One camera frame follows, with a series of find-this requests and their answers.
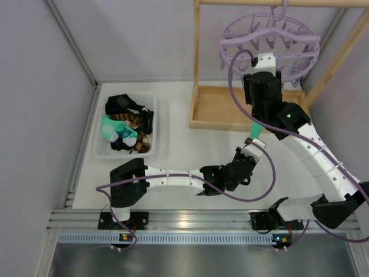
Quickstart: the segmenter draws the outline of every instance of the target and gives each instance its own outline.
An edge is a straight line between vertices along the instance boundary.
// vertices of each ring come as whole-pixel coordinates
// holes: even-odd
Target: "green cloth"
[[[123,121],[111,120],[109,115],[103,116],[101,120],[101,132],[105,139],[111,141],[114,133],[124,133],[124,138],[137,138],[138,134],[135,130],[128,127]]]
[[[260,124],[257,124],[256,122],[253,121],[253,124],[251,126],[250,138],[252,140],[253,139],[258,139],[262,129],[263,129],[263,126],[261,126]]]

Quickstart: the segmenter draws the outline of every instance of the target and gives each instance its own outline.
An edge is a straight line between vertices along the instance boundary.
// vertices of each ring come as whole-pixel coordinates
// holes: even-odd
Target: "hook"
[[[276,7],[274,7],[274,6],[273,7],[270,7],[271,10],[272,10],[272,27],[275,27],[276,26],[276,22],[277,21],[281,21],[283,19],[284,14],[286,13],[287,7],[288,7],[288,0],[283,0],[283,8],[282,8],[282,11],[281,11],[281,13],[279,15],[279,18],[277,18],[277,19],[275,19],[275,17],[274,17],[274,9]]]

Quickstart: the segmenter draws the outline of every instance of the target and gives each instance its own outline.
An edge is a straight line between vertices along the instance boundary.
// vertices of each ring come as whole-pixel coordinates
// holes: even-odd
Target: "wooden pole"
[[[200,1],[194,0],[194,89],[193,109],[197,111],[198,104],[198,71],[199,71],[199,45],[200,45]]]
[[[322,93],[322,91],[329,83],[330,79],[332,79],[332,77],[337,73],[338,69],[346,60],[347,56],[351,53],[353,48],[363,37],[368,27],[369,27],[369,8],[366,8],[359,17],[359,19],[357,19],[349,35],[341,45],[340,49],[338,49],[338,51],[336,52],[335,56],[329,63],[328,67],[321,75],[320,79],[315,83],[309,94],[306,96],[306,99],[303,102],[303,108],[305,110],[308,110],[312,106],[312,104],[316,101],[318,96]]]
[[[204,5],[283,6],[283,0],[199,0]],[[293,7],[369,8],[368,0],[289,0]]]

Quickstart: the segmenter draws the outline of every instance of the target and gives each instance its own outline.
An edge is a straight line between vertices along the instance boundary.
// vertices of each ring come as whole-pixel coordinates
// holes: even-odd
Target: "sock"
[[[133,116],[140,117],[142,119],[142,123],[136,131],[143,132],[144,134],[152,133],[154,112],[148,110],[145,106],[138,105],[126,94],[110,96],[105,105],[105,113],[107,115],[131,114]]]
[[[147,110],[141,114],[111,114],[109,115],[110,119],[124,121],[125,124],[130,126],[136,132],[151,134],[152,133],[152,121],[153,121],[154,112]]]
[[[137,131],[136,129],[139,128],[140,124],[142,123],[142,118],[133,114],[112,114],[109,116],[109,118],[112,120],[123,121],[135,131]]]
[[[138,105],[126,94],[110,96],[105,105],[105,113],[107,115],[124,113],[139,114],[144,109],[144,106]]]
[[[137,132],[128,127],[123,121],[111,120],[109,116],[103,116],[101,120],[101,131],[105,139],[114,143],[118,138],[128,147],[133,147],[137,141]]]
[[[134,130],[132,130],[132,129],[131,129],[131,131],[130,130],[122,131],[121,132],[121,136],[122,136],[122,142],[124,144],[126,144],[128,147],[131,147],[131,148],[134,147],[134,145],[137,142],[137,138],[138,138],[137,133]]]
[[[134,150],[138,153],[147,153],[150,150],[150,141],[147,135],[138,134],[137,143],[134,146]]]

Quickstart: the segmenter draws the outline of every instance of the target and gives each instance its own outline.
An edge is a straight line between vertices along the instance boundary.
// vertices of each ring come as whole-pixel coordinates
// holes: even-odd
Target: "metal panel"
[[[327,235],[309,234],[287,253],[241,245],[140,245],[121,253],[109,248],[89,252],[93,247],[61,245],[57,255],[63,266],[88,255],[67,271],[54,261],[49,276],[359,276],[348,244]]]
[[[55,210],[52,212],[48,224],[49,231],[97,231],[99,215],[101,210],[70,209]],[[168,211],[150,210],[149,231],[173,233],[178,231],[186,232],[207,232],[214,231],[255,233],[251,229],[250,212],[257,210],[228,210],[228,211]],[[339,228],[336,233],[354,232],[360,233],[360,228],[355,215],[351,215]],[[274,234],[285,233],[285,231],[273,231]],[[315,222],[311,222],[309,233],[324,233]]]

